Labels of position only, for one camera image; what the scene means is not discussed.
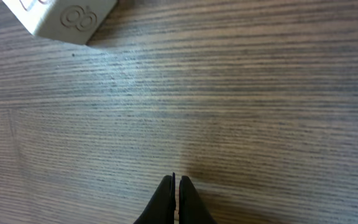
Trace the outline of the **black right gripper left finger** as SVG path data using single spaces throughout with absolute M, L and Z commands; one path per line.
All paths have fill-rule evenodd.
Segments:
M 174 224 L 175 173 L 166 175 L 134 224 Z

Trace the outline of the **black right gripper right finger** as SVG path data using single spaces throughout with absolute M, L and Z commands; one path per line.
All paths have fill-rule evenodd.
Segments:
M 179 185 L 179 224 L 217 224 L 188 176 Z

